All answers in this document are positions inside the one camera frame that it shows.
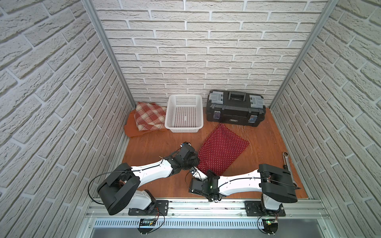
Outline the red polka dot skirt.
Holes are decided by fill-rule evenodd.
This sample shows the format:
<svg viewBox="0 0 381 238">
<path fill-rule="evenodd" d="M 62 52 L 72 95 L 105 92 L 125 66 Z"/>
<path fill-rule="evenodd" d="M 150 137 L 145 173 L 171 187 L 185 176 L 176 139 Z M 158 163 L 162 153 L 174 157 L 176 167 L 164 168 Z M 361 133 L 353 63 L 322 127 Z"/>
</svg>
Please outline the red polka dot skirt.
<svg viewBox="0 0 381 238">
<path fill-rule="evenodd" d="M 200 160 L 197 168 L 221 176 L 231 164 L 246 150 L 249 141 L 244 140 L 224 124 L 219 124 L 207 137 L 198 152 Z"/>
</svg>

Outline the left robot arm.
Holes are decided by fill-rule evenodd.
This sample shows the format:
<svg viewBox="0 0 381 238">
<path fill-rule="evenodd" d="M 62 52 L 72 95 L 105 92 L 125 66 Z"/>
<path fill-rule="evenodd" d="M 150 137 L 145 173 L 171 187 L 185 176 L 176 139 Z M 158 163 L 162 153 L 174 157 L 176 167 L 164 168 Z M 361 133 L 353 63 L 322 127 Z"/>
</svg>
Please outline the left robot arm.
<svg viewBox="0 0 381 238">
<path fill-rule="evenodd" d="M 98 202 L 92 197 L 90 188 L 87 189 L 88 196 L 93 202 L 104 205 L 109 215 L 116 215 L 126 208 L 130 216 L 158 215 L 161 212 L 158 201 L 148 190 L 139 191 L 138 188 L 183 170 L 188 171 L 198 164 L 199 158 L 195 149 L 188 142 L 184 142 L 178 150 L 156 163 L 134 167 L 122 163 L 111 172 L 95 176 L 94 179 L 107 176 L 96 188 L 101 201 Z"/>
</svg>

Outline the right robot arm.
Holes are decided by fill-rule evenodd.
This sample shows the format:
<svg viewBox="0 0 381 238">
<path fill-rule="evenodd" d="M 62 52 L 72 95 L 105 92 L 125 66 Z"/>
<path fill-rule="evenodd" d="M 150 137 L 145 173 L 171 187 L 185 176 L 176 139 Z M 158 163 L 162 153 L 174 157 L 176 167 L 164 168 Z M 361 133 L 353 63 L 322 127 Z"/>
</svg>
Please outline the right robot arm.
<svg viewBox="0 0 381 238">
<path fill-rule="evenodd" d="M 196 168 L 190 173 L 189 192 L 203 196 L 209 202 L 218 202 L 235 193 L 260 192 L 260 211 L 278 213 L 282 204 L 298 201 L 296 190 L 299 187 L 286 166 L 279 168 L 260 164 L 257 170 L 236 176 L 218 176 L 211 170 L 204 174 Z"/>
</svg>

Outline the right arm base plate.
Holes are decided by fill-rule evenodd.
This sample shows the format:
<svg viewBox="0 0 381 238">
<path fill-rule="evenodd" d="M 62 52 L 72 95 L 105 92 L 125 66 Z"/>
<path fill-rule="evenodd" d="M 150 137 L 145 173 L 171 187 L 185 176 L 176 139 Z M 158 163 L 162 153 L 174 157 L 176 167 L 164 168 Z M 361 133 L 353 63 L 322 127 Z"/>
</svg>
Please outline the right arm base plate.
<svg viewBox="0 0 381 238">
<path fill-rule="evenodd" d="M 286 213 L 283 205 L 278 210 L 267 210 L 261 201 L 245 201 L 245 211 L 248 217 L 285 217 Z"/>
</svg>

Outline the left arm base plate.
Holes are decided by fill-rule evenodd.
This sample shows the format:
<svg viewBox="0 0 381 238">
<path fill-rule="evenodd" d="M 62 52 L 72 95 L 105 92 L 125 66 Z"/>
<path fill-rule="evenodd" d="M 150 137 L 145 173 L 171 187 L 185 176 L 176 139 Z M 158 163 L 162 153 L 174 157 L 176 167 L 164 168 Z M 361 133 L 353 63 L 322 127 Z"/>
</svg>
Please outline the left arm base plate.
<svg viewBox="0 0 381 238">
<path fill-rule="evenodd" d="M 156 200 L 149 204 L 144 210 L 137 208 L 130 208 L 129 216 L 156 216 L 162 214 L 166 216 L 168 214 L 169 201 L 168 200 Z"/>
</svg>

